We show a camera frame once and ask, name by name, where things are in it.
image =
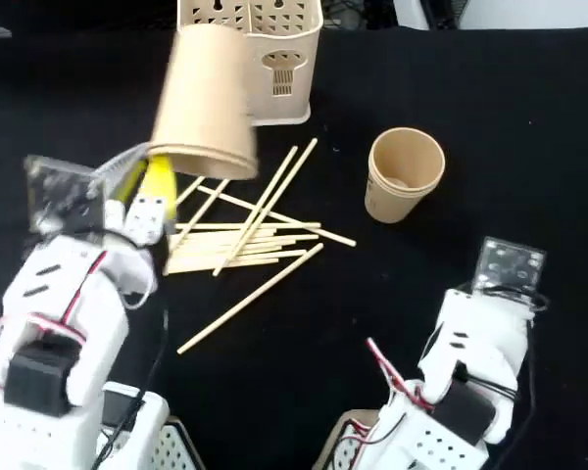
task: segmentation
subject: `table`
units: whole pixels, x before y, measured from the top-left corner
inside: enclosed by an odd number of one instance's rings
[[[23,157],[94,166],[147,139],[170,44],[152,32],[0,41],[0,296],[21,264]],[[259,130],[260,180],[229,192],[256,199],[289,147],[317,136],[277,209],[358,247],[327,242],[181,357],[175,347],[279,267],[170,279],[155,391],[208,467],[310,468],[341,412],[385,401],[365,338],[417,375],[445,289],[471,276],[491,235],[548,251],[553,302],[536,328],[538,416],[506,468],[588,468],[588,30],[327,32],[312,106],[306,124]],[[448,169],[409,219],[385,226],[364,209],[366,156],[399,125],[435,136]],[[209,219],[244,215],[218,202]],[[130,322],[113,378],[138,385],[159,313]]]

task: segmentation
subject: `perforated plastic panel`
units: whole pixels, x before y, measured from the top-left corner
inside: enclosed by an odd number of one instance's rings
[[[358,436],[359,434],[355,426],[352,424],[346,424],[344,431],[338,440],[344,436],[356,435]],[[362,445],[359,443],[359,441],[354,439],[348,439],[339,442],[333,450],[332,458],[329,457],[327,464],[324,467],[325,470],[350,470],[361,446]]]
[[[192,460],[190,449],[174,426],[166,425],[159,435],[159,442],[151,458],[153,470],[200,470]]]

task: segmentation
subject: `brown paper cup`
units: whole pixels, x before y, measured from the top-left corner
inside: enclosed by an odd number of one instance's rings
[[[383,223],[403,220],[435,189],[444,168],[444,152],[431,136],[406,127],[386,130],[368,156],[368,213]]]
[[[174,38],[150,155],[167,154],[174,171],[217,179],[257,175],[248,113],[244,35],[195,24]]]

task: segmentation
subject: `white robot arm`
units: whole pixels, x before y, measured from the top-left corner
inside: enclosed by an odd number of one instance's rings
[[[126,313],[157,289],[162,261],[150,247],[163,244],[167,253],[167,201],[138,194],[124,216],[123,205],[108,197],[144,159],[143,149],[102,171],[41,158],[27,168],[32,225],[51,236],[41,238],[3,297],[0,470],[91,469],[103,390],[137,395],[105,382],[128,334]],[[130,294],[139,300],[131,304]],[[165,401],[147,394],[135,417],[147,422],[135,424],[126,444],[132,454],[102,467],[146,468],[167,416]]]
[[[450,289],[418,367],[404,381],[372,340],[368,346],[390,396],[378,419],[354,420],[322,468],[327,470],[479,470],[486,444],[512,425],[518,374],[528,351],[544,254],[486,239],[470,294]]]

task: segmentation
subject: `upright paper cup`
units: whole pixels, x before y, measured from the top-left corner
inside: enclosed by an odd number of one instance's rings
[[[435,189],[444,168],[444,152],[430,135],[407,127],[386,130],[368,155],[368,213],[383,223],[403,220]]]
[[[195,24],[174,38],[150,155],[167,154],[174,171],[217,179],[257,175],[248,113],[244,35]]]

